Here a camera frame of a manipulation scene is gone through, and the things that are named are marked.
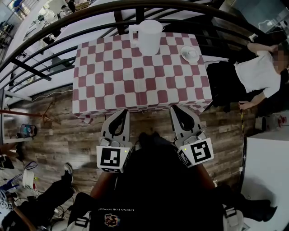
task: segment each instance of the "plate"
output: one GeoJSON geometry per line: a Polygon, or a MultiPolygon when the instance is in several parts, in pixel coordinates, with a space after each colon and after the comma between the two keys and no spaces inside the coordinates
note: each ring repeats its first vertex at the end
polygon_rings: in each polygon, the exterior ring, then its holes
{"type": "Polygon", "coordinates": [[[198,51],[192,46],[183,46],[181,48],[181,56],[189,63],[196,63],[200,59],[198,51]]]}

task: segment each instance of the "checkered tablecloth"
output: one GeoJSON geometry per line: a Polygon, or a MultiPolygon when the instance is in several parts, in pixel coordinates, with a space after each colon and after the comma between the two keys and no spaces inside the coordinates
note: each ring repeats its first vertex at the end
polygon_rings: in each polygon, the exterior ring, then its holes
{"type": "Polygon", "coordinates": [[[73,113],[87,123],[94,115],[187,105],[197,113],[212,101],[204,61],[195,35],[163,32],[159,52],[143,56],[129,35],[99,38],[78,46],[73,113]],[[180,56],[183,46],[200,54],[197,63],[180,56]]]}

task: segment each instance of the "metal railing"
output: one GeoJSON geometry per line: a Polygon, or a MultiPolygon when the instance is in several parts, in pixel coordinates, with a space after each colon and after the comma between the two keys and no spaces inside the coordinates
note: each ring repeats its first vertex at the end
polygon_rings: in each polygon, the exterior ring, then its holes
{"type": "MultiPolygon", "coordinates": [[[[211,17],[221,18],[221,19],[226,20],[230,23],[236,24],[237,26],[242,27],[242,28],[258,35],[258,36],[264,36],[265,35],[264,32],[262,32],[261,30],[259,30],[256,27],[252,26],[251,24],[249,24],[246,20],[244,20],[242,18],[236,17],[232,14],[226,13],[226,12],[221,11],[219,9],[215,9],[212,6],[202,5],[202,4],[198,4],[198,3],[194,3],[194,2],[180,1],[180,0],[165,0],[165,1],[164,0],[142,0],[142,1],[122,0],[122,1],[109,2],[109,3],[89,7],[89,8],[83,9],[81,11],[75,12],[74,14],[68,15],[68,16],[48,25],[47,27],[43,28],[41,31],[37,32],[35,35],[33,35],[28,40],[26,40],[23,44],[21,44],[0,66],[0,72],[2,72],[4,70],[4,68],[7,65],[9,65],[10,63],[14,63],[16,65],[10,72],[8,72],[2,79],[0,79],[0,83],[3,82],[7,77],[9,77],[18,67],[23,68],[24,71],[21,72],[20,74],[16,75],[16,76],[14,76],[13,78],[11,78],[10,81],[8,81],[6,84],[4,84],[4,86],[2,88],[6,88],[9,85],[8,90],[9,91],[13,90],[13,92],[16,92],[16,91],[19,91],[20,89],[23,89],[24,87],[27,87],[27,86],[29,86],[35,82],[38,82],[40,80],[43,80],[43,79],[44,79],[44,81],[50,81],[51,76],[53,76],[57,73],[60,73],[62,71],[66,71],[66,70],[74,68],[74,66],[71,64],[71,62],[74,61],[76,59],[76,57],[61,60],[61,61],[59,61],[53,65],[50,65],[46,68],[43,68],[42,70],[36,70],[35,69],[35,67],[39,66],[40,64],[42,64],[48,60],[51,60],[55,57],[66,54],[70,51],[77,50],[77,46],[74,46],[74,47],[71,47],[71,48],[66,49],[64,51],[53,54],[50,57],[47,57],[47,58],[37,62],[36,64],[34,64],[32,66],[28,66],[25,64],[28,60],[32,59],[33,57],[37,56],[38,54],[41,54],[42,52],[46,51],[47,49],[49,49],[53,46],[61,44],[61,43],[68,41],[70,39],[74,39],[77,36],[81,36],[81,35],[84,35],[84,34],[87,34],[90,32],[95,32],[95,31],[102,30],[102,29],[110,29],[110,30],[108,30],[109,32],[106,32],[101,37],[108,35],[110,32],[112,32],[115,29],[118,30],[117,33],[125,33],[125,29],[129,25],[139,24],[145,18],[153,16],[154,14],[161,13],[167,9],[174,9],[174,10],[171,12],[166,12],[163,15],[159,15],[158,17],[156,17],[154,19],[161,22],[161,23],[168,23],[170,25],[178,24],[178,25],[180,25],[180,27],[179,27],[180,29],[181,28],[188,28],[188,27],[199,27],[199,28],[213,29],[216,31],[228,33],[228,34],[235,36],[239,39],[249,41],[248,37],[246,37],[240,33],[237,33],[235,31],[231,31],[231,30],[228,30],[228,29],[225,29],[222,27],[218,27],[218,26],[214,26],[214,25],[208,25],[208,24],[204,24],[202,22],[194,22],[194,21],[190,21],[190,20],[161,19],[164,16],[168,16],[170,14],[174,14],[176,12],[186,10],[186,11],[191,11],[191,12],[202,13],[204,15],[209,15],[211,17]],[[145,16],[146,11],[149,11],[150,9],[154,9],[154,8],[161,8],[161,9],[155,11],[154,13],[147,14],[145,16]],[[121,10],[126,10],[126,9],[135,9],[135,15],[132,15],[132,16],[130,16],[130,17],[128,17],[122,21],[116,21],[115,23],[108,23],[108,24],[96,26],[96,27],[85,29],[83,31],[76,32],[74,34],[66,36],[66,37],[59,39],[57,41],[54,41],[53,43],[47,45],[46,47],[36,51],[35,53],[33,53],[30,56],[28,56],[27,58],[25,58],[22,62],[16,59],[20,54],[22,54],[27,48],[29,48],[35,42],[37,42],[40,39],[44,38],[45,36],[53,33],[53,31],[55,31],[55,30],[60,30],[62,27],[68,26],[69,24],[75,23],[77,21],[80,21],[80,20],[83,20],[83,19],[86,19],[86,18],[89,18],[92,16],[100,15],[100,14],[114,12],[115,16],[116,16],[116,12],[120,12],[121,10]],[[47,70],[49,70],[53,67],[59,66],[59,65],[63,65],[65,63],[69,63],[70,65],[68,65],[68,66],[66,65],[65,68],[60,69],[56,72],[52,72],[49,74],[43,73],[44,71],[47,71],[47,70]],[[19,78],[20,76],[22,76],[26,72],[31,72],[32,74],[25,77],[21,81],[11,85],[11,83],[14,83],[14,81],[17,78],[19,78]],[[21,86],[18,89],[15,89],[16,86],[18,86],[19,84],[22,84],[23,82],[32,78],[35,75],[39,76],[39,78],[21,86]]],[[[218,41],[218,42],[225,43],[225,44],[232,44],[232,45],[240,47],[240,48],[244,47],[243,44],[236,42],[234,40],[228,40],[228,39],[224,39],[224,38],[220,38],[220,37],[212,37],[212,36],[204,35],[204,34],[195,34],[195,35],[196,35],[196,37],[201,37],[201,38],[205,38],[205,39],[212,40],[212,41],[218,41]]],[[[215,46],[210,46],[210,45],[204,45],[204,46],[215,48],[215,46]]]]}

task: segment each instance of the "table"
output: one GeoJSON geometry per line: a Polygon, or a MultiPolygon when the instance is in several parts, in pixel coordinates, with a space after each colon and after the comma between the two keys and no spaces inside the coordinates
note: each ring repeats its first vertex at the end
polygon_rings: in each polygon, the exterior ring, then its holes
{"type": "Polygon", "coordinates": [[[201,113],[212,102],[208,75],[195,35],[163,32],[160,49],[143,56],[129,35],[99,38],[78,46],[73,113],[84,122],[123,108],[166,110],[172,104],[201,113]],[[200,54],[197,63],[180,56],[183,46],[200,54]]]}

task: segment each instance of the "black t-shirt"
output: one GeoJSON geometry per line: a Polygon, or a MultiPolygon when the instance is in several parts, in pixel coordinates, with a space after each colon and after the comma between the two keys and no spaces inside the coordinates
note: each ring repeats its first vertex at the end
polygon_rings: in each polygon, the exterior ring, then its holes
{"type": "Polygon", "coordinates": [[[173,146],[131,154],[116,188],[102,200],[77,195],[69,224],[91,211],[90,230],[223,230],[222,204],[197,183],[173,146]]]}

